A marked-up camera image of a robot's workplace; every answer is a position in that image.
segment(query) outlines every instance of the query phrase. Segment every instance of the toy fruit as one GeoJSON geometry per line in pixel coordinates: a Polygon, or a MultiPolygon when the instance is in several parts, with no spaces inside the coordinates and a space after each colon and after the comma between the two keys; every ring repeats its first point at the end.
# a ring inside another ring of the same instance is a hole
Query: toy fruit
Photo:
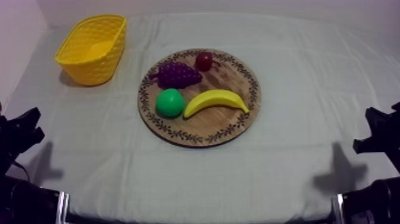
{"type": "Polygon", "coordinates": [[[221,66],[220,63],[213,60],[213,55],[209,52],[202,52],[196,57],[195,67],[199,71],[209,71],[213,67],[213,63],[221,66]]]}
{"type": "Polygon", "coordinates": [[[158,94],[155,108],[166,117],[178,116],[185,107],[185,100],[177,89],[166,89],[158,94]]]}
{"type": "Polygon", "coordinates": [[[184,89],[201,82],[201,74],[180,62],[163,64],[157,74],[152,74],[150,79],[158,78],[162,88],[184,89]]]}
{"type": "Polygon", "coordinates": [[[212,89],[202,92],[193,98],[183,112],[183,117],[188,118],[204,108],[215,105],[240,108],[245,113],[249,112],[245,103],[238,94],[224,89],[212,89]]]}

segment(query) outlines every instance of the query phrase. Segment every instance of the white tablecloth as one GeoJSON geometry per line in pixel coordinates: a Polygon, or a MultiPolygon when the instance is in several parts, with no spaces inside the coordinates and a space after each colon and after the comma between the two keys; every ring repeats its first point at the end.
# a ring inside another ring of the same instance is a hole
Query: white tablecloth
{"type": "Polygon", "coordinates": [[[365,109],[390,113],[400,101],[396,39],[263,15],[137,16],[114,78],[83,88],[54,61],[70,28],[42,38],[5,114],[39,107],[46,139],[18,160],[35,183],[70,193],[75,213],[171,223],[312,219],[328,215],[335,193],[397,174],[385,155],[352,150],[354,138],[370,135],[365,109]],[[226,51],[258,77],[261,111],[232,142],[188,150],[140,119],[141,79],[187,48],[226,51]]]}

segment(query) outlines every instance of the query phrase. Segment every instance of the green ball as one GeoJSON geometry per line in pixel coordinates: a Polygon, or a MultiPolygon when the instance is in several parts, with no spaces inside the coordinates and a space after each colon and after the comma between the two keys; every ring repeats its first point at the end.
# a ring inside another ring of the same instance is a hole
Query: green ball
{"type": "Polygon", "coordinates": [[[155,108],[162,116],[175,117],[185,108],[185,100],[177,89],[166,89],[158,94],[155,108]]]}

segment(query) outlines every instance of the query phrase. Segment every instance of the floral border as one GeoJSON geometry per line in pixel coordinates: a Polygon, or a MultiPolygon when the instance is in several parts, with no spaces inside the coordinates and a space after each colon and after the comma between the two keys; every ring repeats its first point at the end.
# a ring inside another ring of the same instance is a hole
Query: floral border
{"type": "MultiPolygon", "coordinates": [[[[190,141],[192,143],[203,143],[204,141],[211,144],[213,142],[217,142],[223,136],[231,135],[236,129],[244,127],[245,122],[247,119],[250,118],[249,114],[241,114],[234,124],[229,124],[228,127],[225,129],[220,129],[216,133],[212,135],[208,135],[207,137],[193,135],[182,130],[173,130],[171,126],[167,126],[164,121],[159,118],[156,114],[150,112],[150,105],[149,105],[149,94],[147,93],[147,88],[152,85],[152,82],[149,78],[150,75],[157,72],[157,67],[165,64],[176,61],[178,58],[185,58],[185,57],[195,57],[199,55],[201,52],[204,52],[204,49],[194,49],[194,50],[186,50],[180,51],[175,54],[168,56],[165,60],[160,61],[156,65],[154,65],[146,74],[145,78],[142,81],[139,89],[139,101],[140,101],[140,110],[143,111],[144,116],[150,120],[158,130],[162,130],[163,132],[168,133],[170,138],[180,138],[182,141],[190,141]]],[[[240,73],[243,74],[244,78],[248,81],[250,87],[248,89],[250,96],[249,96],[249,104],[248,109],[250,111],[255,109],[255,104],[258,99],[258,83],[253,78],[253,75],[247,71],[245,66],[240,62],[236,61],[236,59],[229,55],[229,54],[219,54],[212,52],[212,56],[214,58],[218,58],[220,61],[225,63],[230,63],[232,67],[236,68],[240,73]]]]}

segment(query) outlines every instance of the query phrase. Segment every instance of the banana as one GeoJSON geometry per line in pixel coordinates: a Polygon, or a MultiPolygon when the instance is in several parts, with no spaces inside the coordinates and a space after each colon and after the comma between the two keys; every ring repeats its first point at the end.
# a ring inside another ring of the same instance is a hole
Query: banana
{"type": "Polygon", "coordinates": [[[183,117],[188,118],[204,108],[215,105],[239,108],[245,113],[249,112],[249,109],[247,109],[245,103],[238,94],[224,89],[212,89],[202,92],[193,98],[185,108],[183,117]]]}

